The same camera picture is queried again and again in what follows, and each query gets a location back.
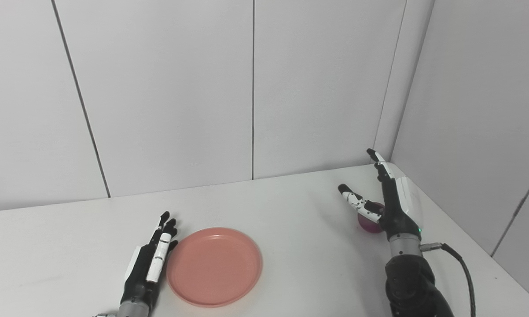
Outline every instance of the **cable connector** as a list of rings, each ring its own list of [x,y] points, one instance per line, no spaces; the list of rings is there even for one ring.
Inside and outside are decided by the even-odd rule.
[[[442,248],[442,243],[435,242],[435,243],[425,243],[419,246],[419,249],[421,249],[421,252],[427,252],[427,251],[433,251]]]

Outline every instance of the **wall seam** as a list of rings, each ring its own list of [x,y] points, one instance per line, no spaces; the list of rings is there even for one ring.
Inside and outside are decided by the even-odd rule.
[[[73,81],[75,82],[75,88],[77,89],[77,95],[79,96],[79,102],[81,104],[81,109],[83,110],[85,122],[87,123],[87,128],[88,128],[88,132],[90,135],[90,140],[92,141],[94,154],[96,155],[98,168],[100,168],[100,174],[102,176],[102,182],[104,183],[104,189],[106,190],[106,195],[108,196],[108,198],[110,198],[111,197],[110,189],[108,188],[108,183],[106,182],[106,175],[104,175],[104,168],[102,168],[102,162],[100,160],[100,155],[98,154],[98,147],[96,145],[96,141],[94,140],[94,134],[92,132],[92,127],[90,126],[90,120],[88,117],[87,109],[85,108],[83,94],[81,93],[81,88],[79,86],[79,80],[77,79],[77,74],[75,72],[75,67],[73,66],[73,60],[71,59],[71,54],[69,53],[69,46],[67,45],[67,40],[65,38],[65,32],[63,31],[63,26],[61,25],[61,19],[59,18],[59,12],[57,11],[57,5],[55,4],[55,0],[51,0],[51,5],[53,6],[53,12],[55,13],[55,19],[57,20],[57,26],[59,26],[59,32],[61,33],[61,40],[63,41],[63,46],[65,48],[67,60],[69,61],[69,67],[71,68],[71,73],[73,74]]]

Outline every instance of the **pink plate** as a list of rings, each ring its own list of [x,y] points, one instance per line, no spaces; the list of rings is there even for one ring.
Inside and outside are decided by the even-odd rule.
[[[249,293],[261,269],[261,253],[250,237],[233,229],[208,228],[178,243],[169,257],[166,278],[184,301],[219,307]]]

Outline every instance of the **black cable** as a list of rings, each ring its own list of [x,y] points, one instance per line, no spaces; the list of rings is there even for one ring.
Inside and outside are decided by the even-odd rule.
[[[474,299],[474,284],[472,283],[472,277],[470,276],[470,272],[468,271],[466,263],[464,263],[464,260],[458,254],[458,252],[456,252],[452,247],[450,247],[446,243],[441,243],[438,248],[447,251],[450,255],[452,255],[455,259],[460,262],[460,265],[462,265],[464,274],[466,274],[466,281],[468,282],[468,292],[470,293],[470,317],[476,317],[476,299]]]

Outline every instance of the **white table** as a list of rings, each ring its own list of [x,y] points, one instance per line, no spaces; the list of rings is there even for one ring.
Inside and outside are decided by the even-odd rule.
[[[259,245],[264,266],[248,295],[220,308],[189,305],[164,283],[154,317],[390,317],[384,292],[389,243],[384,233],[359,228],[337,191],[347,183],[382,202],[376,176],[365,165],[0,211],[0,317],[114,311],[132,251],[148,241],[165,210],[179,221],[179,239],[218,226],[246,233]],[[464,257],[478,316],[529,316],[529,294],[424,193],[421,201],[423,242],[446,242]],[[444,251],[425,257],[456,316],[468,316],[460,264]]]

